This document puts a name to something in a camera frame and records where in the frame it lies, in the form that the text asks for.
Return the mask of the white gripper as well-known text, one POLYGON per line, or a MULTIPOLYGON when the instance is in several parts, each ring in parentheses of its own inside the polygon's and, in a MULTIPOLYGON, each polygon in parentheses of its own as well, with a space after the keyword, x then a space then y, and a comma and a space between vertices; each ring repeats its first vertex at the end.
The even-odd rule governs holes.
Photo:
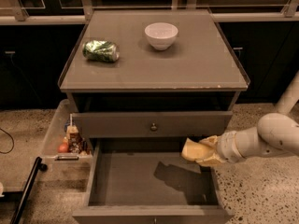
POLYGON ((197 164, 203 167, 214 167, 221 165, 225 162, 237 163, 244 161, 245 158, 237 149, 235 142, 236 131, 224 133, 221 136, 212 135, 207 138, 201 139, 200 144, 208 147, 215 147, 217 145, 217 153, 210 156, 200 157, 195 160, 197 164))

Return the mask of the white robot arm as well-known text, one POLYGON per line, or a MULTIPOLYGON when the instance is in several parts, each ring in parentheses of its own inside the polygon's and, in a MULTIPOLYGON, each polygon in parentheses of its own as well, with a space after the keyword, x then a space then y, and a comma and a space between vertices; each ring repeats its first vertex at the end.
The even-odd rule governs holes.
POLYGON ((298 156, 299 124, 288 117, 298 101, 299 72, 280 97, 274 113, 262 116, 255 127, 212 138, 212 150, 195 161, 201 166, 215 166, 226 162, 237 163, 251 157, 298 156))

